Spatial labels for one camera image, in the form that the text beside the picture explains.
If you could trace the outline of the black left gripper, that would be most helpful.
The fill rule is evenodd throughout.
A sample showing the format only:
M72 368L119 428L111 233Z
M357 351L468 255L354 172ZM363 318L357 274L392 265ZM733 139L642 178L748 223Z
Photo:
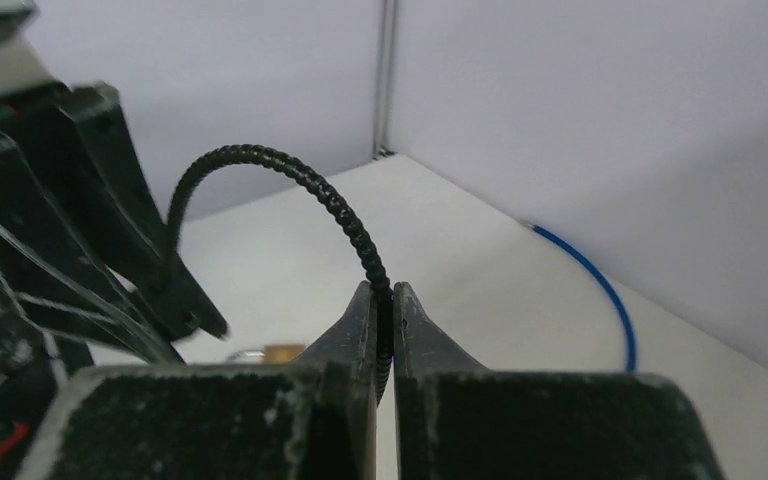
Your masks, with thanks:
M0 96L0 479L14 476L60 384L95 343L150 363L182 357L87 240L75 145L50 81Z

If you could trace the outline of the black cable lock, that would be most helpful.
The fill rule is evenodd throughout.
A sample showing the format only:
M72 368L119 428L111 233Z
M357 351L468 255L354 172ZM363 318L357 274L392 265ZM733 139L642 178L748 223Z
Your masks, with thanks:
M313 195L340 226L354 248L364 269L366 280L377 307L380 325L376 332L374 387L376 401L386 391L394 353L393 297L394 292L377 247L363 222L345 198L325 177L302 160L287 153L256 144L226 145L211 150L196 159L179 179L168 208L166 242L162 263L155 274L154 285L167 286L177 270L175 256L180 243L183 219L195 190L211 173L232 165L256 165L280 173Z

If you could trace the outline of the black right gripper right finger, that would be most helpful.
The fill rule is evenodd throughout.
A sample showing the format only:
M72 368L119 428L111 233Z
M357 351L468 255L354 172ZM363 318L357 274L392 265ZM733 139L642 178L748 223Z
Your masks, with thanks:
M403 479L720 479L696 410L652 374L485 367L427 315L393 300Z

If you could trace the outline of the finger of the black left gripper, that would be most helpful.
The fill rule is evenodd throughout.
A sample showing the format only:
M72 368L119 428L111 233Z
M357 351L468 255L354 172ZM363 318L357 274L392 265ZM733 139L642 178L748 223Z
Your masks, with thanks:
M151 195L132 144L118 91L108 84L77 87L59 98L59 113L75 145L79 198L88 217L81 225L104 263L129 280L129 298L168 340L202 330L229 332L222 314L179 255L163 280L168 230Z

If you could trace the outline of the brass padlock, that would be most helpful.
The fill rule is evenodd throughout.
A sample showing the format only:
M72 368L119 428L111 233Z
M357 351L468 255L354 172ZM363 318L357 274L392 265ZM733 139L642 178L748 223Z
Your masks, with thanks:
M306 350L305 344L268 344L257 348L243 348L229 354L225 361L241 364L286 364Z

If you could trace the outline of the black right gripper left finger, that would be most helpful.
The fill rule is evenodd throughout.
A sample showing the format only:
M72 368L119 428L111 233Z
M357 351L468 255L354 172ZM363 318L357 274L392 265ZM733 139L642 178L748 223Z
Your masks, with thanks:
M55 398L21 479L371 479L377 305L285 364L86 368Z

